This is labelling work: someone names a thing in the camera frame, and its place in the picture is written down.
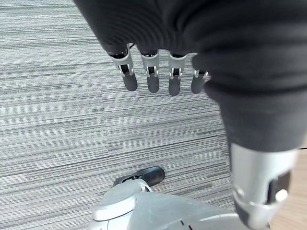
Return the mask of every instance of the robotic hand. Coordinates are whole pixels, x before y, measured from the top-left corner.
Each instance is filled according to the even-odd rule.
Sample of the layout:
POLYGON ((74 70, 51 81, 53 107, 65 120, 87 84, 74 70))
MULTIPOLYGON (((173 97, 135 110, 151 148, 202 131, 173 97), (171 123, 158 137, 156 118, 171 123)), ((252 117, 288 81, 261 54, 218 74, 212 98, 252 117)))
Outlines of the robotic hand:
POLYGON ((159 49, 170 51, 171 95, 186 54, 197 53, 191 89, 204 87, 219 103, 236 211, 249 228, 264 228, 288 196, 307 130, 307 1, 74 1, 130 91, 137 81, 127 44, 140 50, 151 92, 159 90, 159 49))

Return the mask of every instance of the gray carpet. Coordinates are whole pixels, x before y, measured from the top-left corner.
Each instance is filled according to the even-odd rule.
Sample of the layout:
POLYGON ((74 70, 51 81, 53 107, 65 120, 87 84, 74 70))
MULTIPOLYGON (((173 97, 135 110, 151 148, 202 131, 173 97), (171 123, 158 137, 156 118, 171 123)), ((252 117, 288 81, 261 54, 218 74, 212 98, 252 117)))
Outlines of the gray carpet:
POLYGON ((218 106, 190 92, 190 62, 171 97, 162 51, 152 94, 131 52, 135 92, 71 1, 1 1, 0 229, 86 229, 115 178, 153 165, 154 191, 233 209, 218 106))

